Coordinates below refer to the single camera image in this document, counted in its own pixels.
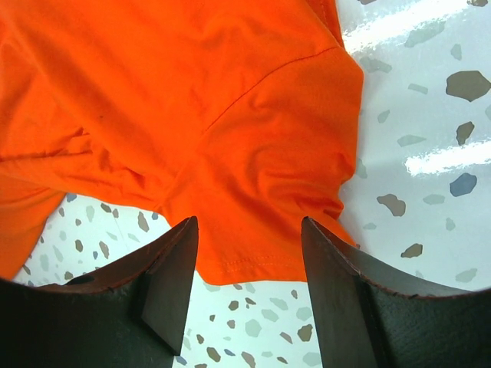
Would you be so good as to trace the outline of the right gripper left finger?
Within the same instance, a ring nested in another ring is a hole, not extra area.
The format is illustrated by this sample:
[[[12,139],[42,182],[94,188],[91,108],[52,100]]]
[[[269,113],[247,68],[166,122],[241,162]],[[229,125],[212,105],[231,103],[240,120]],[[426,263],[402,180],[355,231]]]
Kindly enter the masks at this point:
[[[196,267],[190,217],[66,284],[1,282],[3,367],[170,367],[181,353]]]

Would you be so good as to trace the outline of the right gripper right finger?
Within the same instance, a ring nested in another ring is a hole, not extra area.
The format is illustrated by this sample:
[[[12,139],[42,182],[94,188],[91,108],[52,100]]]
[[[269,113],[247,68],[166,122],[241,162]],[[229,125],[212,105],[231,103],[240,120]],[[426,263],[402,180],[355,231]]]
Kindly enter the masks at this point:
[[[415,277],[312,218],[302,251],[324,367],[488,367],[490,292]]]

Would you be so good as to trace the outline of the orange t-shirt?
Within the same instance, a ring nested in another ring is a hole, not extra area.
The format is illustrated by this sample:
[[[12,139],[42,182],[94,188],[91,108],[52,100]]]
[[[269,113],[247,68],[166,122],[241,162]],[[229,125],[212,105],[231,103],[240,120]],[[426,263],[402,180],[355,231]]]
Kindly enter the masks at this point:
[[[344,241],[364,75],[333,1],[3,1],[1,275],[68,193],[195,216],[210,284],[303,281]]]

